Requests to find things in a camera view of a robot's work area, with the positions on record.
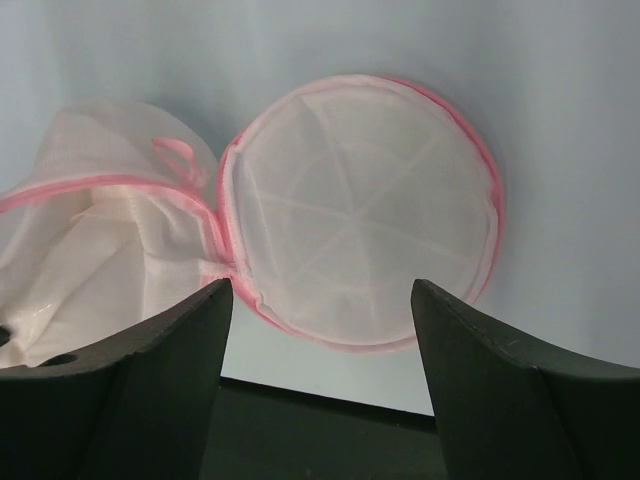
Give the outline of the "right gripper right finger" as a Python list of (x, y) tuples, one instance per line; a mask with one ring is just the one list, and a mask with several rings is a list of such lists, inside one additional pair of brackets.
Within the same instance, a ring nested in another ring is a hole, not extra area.
[(427, 280), (412, 315), (452, 479), (635, 479), (639, 372), (552, 345)]

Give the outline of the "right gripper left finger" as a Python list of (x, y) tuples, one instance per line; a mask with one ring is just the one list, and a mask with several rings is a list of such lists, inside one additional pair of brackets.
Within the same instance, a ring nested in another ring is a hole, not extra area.
[(36, 367), (1, 373), (5, 479), (196, 479), (229, 335), (218, 280)]

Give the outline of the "white bra from bag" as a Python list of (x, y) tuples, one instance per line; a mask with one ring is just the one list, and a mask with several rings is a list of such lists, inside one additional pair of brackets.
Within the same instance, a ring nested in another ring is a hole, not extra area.
[(99, 187), (1, 221), (4, 368), (37, 366), (179, 303), (208, 257), (197, 218), (158, 195)]

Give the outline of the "pink mesh laundry bag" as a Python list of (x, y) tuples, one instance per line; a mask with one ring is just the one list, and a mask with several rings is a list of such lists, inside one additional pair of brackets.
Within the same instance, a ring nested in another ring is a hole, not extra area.
[(378, 76), (298, 88), (221, 158), (146, 103), (66, 107), (30, 174), (2, 195), (1, 221), (99, 187), (158, 195), (197, 218), (208, 257), (198, 290), (228, 279), (284, 332), (355, 351), (414, 342), (418, 278), (475, 300), (504, 227), (502, 185), (481, 138), (433, 93)]

